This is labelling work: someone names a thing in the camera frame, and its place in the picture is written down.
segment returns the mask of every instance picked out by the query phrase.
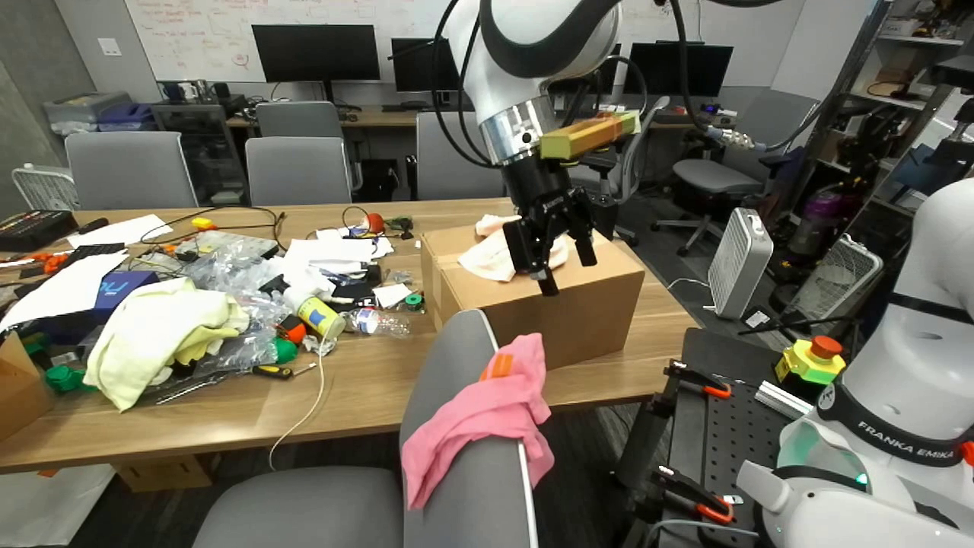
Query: pink cloth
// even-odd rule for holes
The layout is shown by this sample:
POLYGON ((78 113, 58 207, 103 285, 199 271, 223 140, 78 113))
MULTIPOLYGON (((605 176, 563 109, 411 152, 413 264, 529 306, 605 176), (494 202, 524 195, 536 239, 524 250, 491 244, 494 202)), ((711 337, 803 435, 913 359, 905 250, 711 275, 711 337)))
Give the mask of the pink cloth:
POLYGON ((519 334, 499 353, 513 356, 509 379, 470 383, 403 444, 408 508, 427 508, 456 455, 477 439, 519 439, 531 485, 537 485, 554 467, 554 455, 537 431, 537 423, 551 417, 551 409, 542 399, 542 334, 519 334))

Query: wooden table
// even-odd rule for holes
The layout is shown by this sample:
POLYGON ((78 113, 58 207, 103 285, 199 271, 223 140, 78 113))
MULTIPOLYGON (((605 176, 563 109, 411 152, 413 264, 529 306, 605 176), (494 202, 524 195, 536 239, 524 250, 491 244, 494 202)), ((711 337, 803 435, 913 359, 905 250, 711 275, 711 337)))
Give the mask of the wooden table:
MULTIPOLYGON (((277 207, 286 212, 283 239, 307 239, 313 227, 337 225, 341 205, 330 207, 277 207)), ((416 235, 427 227, 465 225, 482 212, 511 212, 509 202, 388 202, 372 205, 384 215, 411 215, 416 235)), ((128 220, 125 212, 78 212, 78 220, 128 220)), ((215 227, 267 235, 251 227, 267 222, 263 211, 210 212, 215 227)), ((386 271, 424 280, 413 240, 396 240, 386 271)), ((551 409, 609 404, 646 399, 663 387, 666 359, 683 353, 683 334, 690 316, 660 285, 646 278, 623 353, 600 356, 548 374, 545 399, 551 409)), ((341 337, 326 359, 330 396, 319 412, 289 435, 289 442, 351 439, 393 431, 411 396, 416 369, 432 340, 428 316, 413 320, 411 337, 341 337)), ((267 449, 291 425, 317 394, 317 374, 294 382, 233 379, 170 404, 133 409, 117 414, 98 394, 58 399, 55 412, 27 423, 0 442, 0 471, 70 467, 70 462, 125 462, 158 456, 196 456, 239 449, 267 449)))

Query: red button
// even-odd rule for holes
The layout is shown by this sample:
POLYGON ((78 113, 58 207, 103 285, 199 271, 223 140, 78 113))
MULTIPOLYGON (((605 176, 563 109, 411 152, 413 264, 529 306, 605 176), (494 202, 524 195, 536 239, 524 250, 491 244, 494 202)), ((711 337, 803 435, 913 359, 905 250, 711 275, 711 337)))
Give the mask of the red button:
POLYGON ((961 456, 969 467, 974 467, 974 442, 961 442, 961 456))
POLYGON ((835 337, 829 337, 829 334, 817 334, 817 337, 813 337, 813 353, 817 353, 820 359, 831 359, 831 356, 841 356, 841 353, 843 353, 843 344, 835 340, 835 337))

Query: robotic arm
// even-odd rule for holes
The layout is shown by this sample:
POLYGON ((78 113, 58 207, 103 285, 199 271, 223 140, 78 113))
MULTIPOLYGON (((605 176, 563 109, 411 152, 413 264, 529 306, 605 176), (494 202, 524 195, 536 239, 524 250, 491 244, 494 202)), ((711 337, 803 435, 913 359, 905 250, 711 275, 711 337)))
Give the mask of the robotic arm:
POLYGON ((594 73, 616 42, 618 0, 459 0, 445 37, 487 138, 491 164, 505 173, 519 222, 505 225, 513 271, 554 295, 548 250, 570 232, 582 264, 596 264, 586 198, 560 163, 536 143, 554 131, 545 84, 594 73))
POLYGON ((822 475, 785 482, 759 467, 735 475, 735 488, 765 504, 772 546, 974 546, 970 211, 974 179, 939 190, 915 211, 910 253, 876 331, 820 396, 820 412, 794 423, 817 425, 817 442, 782 435, 782 455, 852 455, 866 482, 857 490, 822 475))

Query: chair backrest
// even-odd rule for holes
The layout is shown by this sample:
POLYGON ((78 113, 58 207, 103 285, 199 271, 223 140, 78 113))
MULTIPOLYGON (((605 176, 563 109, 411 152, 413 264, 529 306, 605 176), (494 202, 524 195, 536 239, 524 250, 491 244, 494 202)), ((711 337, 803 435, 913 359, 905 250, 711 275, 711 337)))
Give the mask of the chair backrest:
POLYGON ((345 138, 333 101, 259 105, 256 121, 263 138, 345 138))
MULTIPOLYGON (((732 124, 759 143, 778 143, 817 109, 813 101, 796 96, 782 96, 772 87, 735 87, 735 91, 726 87, 726 105, 730 109, 738 113, 732 124)), ((768 167, 760 164, 760 158, 768 158, 765 150, 726 147, 721 164, 742 172, 754 179, 768 179, 768 167)))
POLYGON ((9 179, 30 211, 72 211, 78 202, 66 167, 25 164, 13 167, 9 179))
MULTIPOLYGON (((487 152, 485 133, 471 113, 463 113, 471 140, 487 152)), ((452 140, 465 147, 456 113, 445 113, 452 140)), ((470 164, 434 121, 434 113, 416 116, 416 195, 419 198, 499 198, 505 195, 505 176, 470 164)))
MULTIPOLYGON (((434 337, 432 353, 404 404, 400 444, 465 383, 476 383, 496 353, 482 312, 456 315, 434 337)), ((404 548, 531 548, 536 515, 519 442, 487 439, 470 444, 438 485, 427 511, 404 511, 404 548)))
POLYGON ((353 176, 341 138, 251 138, 246 140, 251 205, 345 205, 353 176))
POLYGON ((158 131, 179 131, 191 185, 201 202, 237 202, 242 195, 242 158, 215 101, 152 105, 158 131))
POLYGON ((110 131, 63 140, 82 211, 199 207, 176 131, 110 131))

